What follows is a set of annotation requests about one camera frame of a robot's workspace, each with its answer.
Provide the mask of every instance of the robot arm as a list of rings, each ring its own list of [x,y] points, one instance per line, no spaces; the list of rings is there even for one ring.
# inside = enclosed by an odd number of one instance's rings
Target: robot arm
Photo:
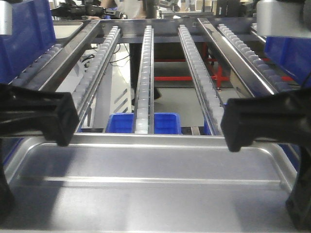
[[[12,34],[12,6],[22,0],[0,0],[0,35]]]
[[[261,0],[257,32],[263,36],[311,38],[311,0]]]
[[[66,17],[69,19],[81,19],[82,16],[97,16],[100,18],[110,16],[111,19],[127,19],[127,14],[123,12],[108,10],[90,3],[77,5],[73,0],[66,0],[65,3],[51,10],[51,13],[52,16]]]

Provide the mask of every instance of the floor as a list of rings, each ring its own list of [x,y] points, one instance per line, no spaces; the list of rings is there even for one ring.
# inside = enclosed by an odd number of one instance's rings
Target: floor
[[[182,127],[203,126],[203,114],[193,87],[190,88],[159,88],[161,98],[155,100],[155,112],[173,112],[178,113],[181,119]],[[219,92],[223,102],[226,103],[229,98],[238,98],[239,96],[233,88],[223,88]]]
[[[189,76],[186,62],[155,63],[156,76]],[[230,82],[223,82],[219,95],[224,103],[239,96]],[[178,113],[182,127],[203,126],[204,119],[192,81],[155,82],[162,97],[155,100],[155,112]]]

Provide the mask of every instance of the flow rack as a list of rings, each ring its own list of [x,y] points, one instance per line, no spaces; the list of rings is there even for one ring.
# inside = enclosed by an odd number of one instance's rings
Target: flow rack
[[[229,152],[224,103],[196,47],[207,44],[241,97],[288,91],[246,45],[264,42],[251,32],[253,23],[247,17],[85,20],[44,65],[11,85],[53,92],[88,45],[100,44],[72,93],[79,125],[107,81],[116,45],[141,43],[133,133],[75,133],[67,147],[31,133],[22,139],[3,166],[15,205],[0,233],[299,232],[285,208],[295,168],[273,142]],[[211,136],[154,134],[156,43],[181,44]]]

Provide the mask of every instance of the metal cylinder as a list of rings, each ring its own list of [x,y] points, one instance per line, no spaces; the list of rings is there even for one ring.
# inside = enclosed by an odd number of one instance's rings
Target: metal cylinder
[[[12,6],[0,0],[0,35],[12,35]]]

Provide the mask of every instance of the roller conveyor track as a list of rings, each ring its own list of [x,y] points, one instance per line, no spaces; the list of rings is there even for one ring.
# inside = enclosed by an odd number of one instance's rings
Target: roller conveyor track
[[[154,133],[154,30],[146,26],[135,98],[133,132]]]
[[[260,59],[243,41],[241,41],[224,24],[218,25],[219,31],[226,37],[230,44],[240,52],[252,69],[260,73],[278,92],[290,91],[290,86],[282,81],[281,77],[275,73],[262,59]]]
[[[222,134],[220,128],[224,113],[222,101],[187,27],[180,25],[178,32],[204,118],[212,135]]]
[[[83,119],[83,116],[94,97],[96,89],[103,78],[104,71],[106,70],[120,36],[121,30],[117,26],[113,27],[104,43],[100,45],[99,51],[91,61],[89,68],[72,93],[72,99],[80,120]]]

